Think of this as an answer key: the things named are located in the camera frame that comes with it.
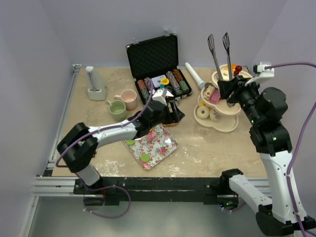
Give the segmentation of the white wafer bar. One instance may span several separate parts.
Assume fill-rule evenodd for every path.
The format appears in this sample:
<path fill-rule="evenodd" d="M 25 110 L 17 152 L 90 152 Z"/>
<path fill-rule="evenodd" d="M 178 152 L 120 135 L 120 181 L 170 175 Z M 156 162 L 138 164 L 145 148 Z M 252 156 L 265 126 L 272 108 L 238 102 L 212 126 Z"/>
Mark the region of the white wafer bar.
<path fill-rule="evenodd" d="M 212 96 L 214 91 L 215 91 L 215 87 L 212 85 L 209 85 L 208 87 L 204 89 L 204 97 L 209 99 Z"/>

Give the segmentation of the chocolate layered cake slice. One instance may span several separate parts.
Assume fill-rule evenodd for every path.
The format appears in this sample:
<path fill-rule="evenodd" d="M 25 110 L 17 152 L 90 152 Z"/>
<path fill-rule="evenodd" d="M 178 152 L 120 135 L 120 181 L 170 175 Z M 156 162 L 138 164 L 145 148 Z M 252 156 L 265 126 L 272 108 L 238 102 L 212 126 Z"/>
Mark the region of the chocolate layered cake slice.
<path fill-rule="evenodd" d="M 208 88 L 209 86 L 212 86 L 212 87 L 218 89 L 218 86 L 215 86 L 214 84 L 212 84 L 210 82 L 206 82 L 205 85 L 204 85 L 204 88 Z"/>

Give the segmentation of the white glazed donut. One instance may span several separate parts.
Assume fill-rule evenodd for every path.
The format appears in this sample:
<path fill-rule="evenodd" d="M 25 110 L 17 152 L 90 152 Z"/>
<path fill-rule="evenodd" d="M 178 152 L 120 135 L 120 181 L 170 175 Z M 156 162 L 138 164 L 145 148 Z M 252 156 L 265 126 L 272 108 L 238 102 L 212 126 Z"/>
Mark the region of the white glazed donut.
<path fill-rule="evenodd" d="M 221 69 L 222 79 L 225 81 L 229 80 L 229 71 L 226 69 Z"/>
<path fill-rule="evenodd" d="M 210 110 L 206 106 L 199 106 L 196 110 L 196 116 L 200 119 L 206 119 L 209 117 Z"/>

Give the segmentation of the orange glazed donut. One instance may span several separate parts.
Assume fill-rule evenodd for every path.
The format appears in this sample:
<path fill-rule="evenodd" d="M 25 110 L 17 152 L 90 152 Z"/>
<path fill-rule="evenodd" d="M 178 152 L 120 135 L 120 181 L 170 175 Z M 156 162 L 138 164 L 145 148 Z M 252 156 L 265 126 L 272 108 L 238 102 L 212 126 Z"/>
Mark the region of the orange glazed donut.
<path fill-rule="evenodd" d="M 231 64 L 232 71 L 235 71 L 236 66 L 237 66 L 236 64 Z"/>

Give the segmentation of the cream three-tier cake stand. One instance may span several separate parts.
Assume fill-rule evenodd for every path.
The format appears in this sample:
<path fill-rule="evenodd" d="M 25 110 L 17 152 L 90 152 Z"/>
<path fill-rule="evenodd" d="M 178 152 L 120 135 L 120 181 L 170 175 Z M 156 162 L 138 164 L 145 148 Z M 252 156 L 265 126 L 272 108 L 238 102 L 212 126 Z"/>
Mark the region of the cream three-tier cake stand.
<path fill-rule="evenodd" d="M 198 104 L 194 109 L 194 118 L 202 127 L 212 128 L 220 133 L 231 133 L 233 132 L 239 123 L 239 114 L 241 113 L 241 107 L 239 104 L 235 104 L 232 107 L 227 105 L 226 100 L 220 100 L 217 104 L 211 104 L 209 99 L 204 97 L 204 88 L 200 91 L 200 95 L 198 97 Z M 214 109 L 217 113 L 220 114 L 220 120 L 215 122 L 210 119 L 210 116 L 206 119 L 200 119 L 196 116 L 196 110 L 200 105 L 200 102 L 203 101 L 206 107 L 209 110 Z"/>

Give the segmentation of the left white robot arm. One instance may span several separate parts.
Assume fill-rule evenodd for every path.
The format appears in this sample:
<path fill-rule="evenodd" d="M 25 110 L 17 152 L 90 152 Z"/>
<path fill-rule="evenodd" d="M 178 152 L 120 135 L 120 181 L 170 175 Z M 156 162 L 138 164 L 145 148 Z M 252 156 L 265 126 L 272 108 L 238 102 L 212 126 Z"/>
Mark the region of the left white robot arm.
<path fill-rule="evenodd" d="M 57 151 L 66 167 L 85 183 L 85 188 L 96 194 L 102 189 L 102 181 L 91 159 L 98 148 L 141 138 L 159 124 L 179 123 L 184 117 L 174 101 L 165 105 L 152 100 L 143 110 L 116 124 L 99 127 L 88 127 L 83 122 L 76 124 L 59 142 Z"/>

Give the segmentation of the green ceramic cup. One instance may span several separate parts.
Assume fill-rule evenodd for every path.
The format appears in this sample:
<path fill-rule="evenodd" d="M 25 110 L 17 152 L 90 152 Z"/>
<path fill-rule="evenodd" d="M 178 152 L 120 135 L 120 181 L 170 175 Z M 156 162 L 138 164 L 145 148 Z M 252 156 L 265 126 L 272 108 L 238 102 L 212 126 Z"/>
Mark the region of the green ceramic cup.
<path fill-rule="evenodd" d="M 109 112 L 115 121 L 121 122 L 127 118 L 126 105 L 121 100 L 107 102 L 109 105 Z"/>

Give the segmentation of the pink wafer sweet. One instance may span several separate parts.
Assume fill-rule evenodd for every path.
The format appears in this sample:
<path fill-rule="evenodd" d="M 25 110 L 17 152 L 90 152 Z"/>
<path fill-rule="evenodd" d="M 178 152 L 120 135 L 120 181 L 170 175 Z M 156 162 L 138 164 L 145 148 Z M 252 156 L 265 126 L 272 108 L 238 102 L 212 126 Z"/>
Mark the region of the pink wafer sweet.
<path fill-rule="evenodd" d="M 221 100 L 221 97 L 220 97 L 220 91 L 219 90 L 214 90 L 214 92 L 212 93 L 210 99 L 209 99 L 209 102 L 211 104 L 217 104 L 218 101 Z"/>

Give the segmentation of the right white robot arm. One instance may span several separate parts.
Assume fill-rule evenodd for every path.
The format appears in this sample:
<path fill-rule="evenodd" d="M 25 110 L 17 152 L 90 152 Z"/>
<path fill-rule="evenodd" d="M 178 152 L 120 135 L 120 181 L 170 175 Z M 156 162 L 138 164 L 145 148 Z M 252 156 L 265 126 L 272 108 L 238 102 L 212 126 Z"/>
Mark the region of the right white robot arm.
<path fill-rule="evenodd" d="M 254 211 L 261 232 L 269 237 L 306 233 L 316 227 L 316 220 L 307 215 L 296 188 L 292 160 L 292 143 L 281 118 L 288 105 L 286 95 L 275 87 L 259 92 L 259 85 L 236 77 L 218 81 L 220 96 L 227 103 L 239 104 L 251 123 L 250 139 L 264 165 L 271 197 L 250 184 L 239 171 L 222 173 L 220 189 L 236 192 Z"/>

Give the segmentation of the chocolate drizzled white donut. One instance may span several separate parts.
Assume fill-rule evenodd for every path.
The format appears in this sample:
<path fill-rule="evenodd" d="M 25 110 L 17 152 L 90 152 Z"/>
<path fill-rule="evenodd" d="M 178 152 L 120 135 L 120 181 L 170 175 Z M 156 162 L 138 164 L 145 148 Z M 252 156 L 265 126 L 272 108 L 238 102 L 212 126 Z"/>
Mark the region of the chocolate drizzled white donut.
<path fill-rule="evenodd" d="M 212 121 L 219 121 L 220 120 L 220 114 L 217 113 L 214 109 L 211 109 L 210 112 L 209 112 L 209 116 L 210 116 L 210 119 Z"/>

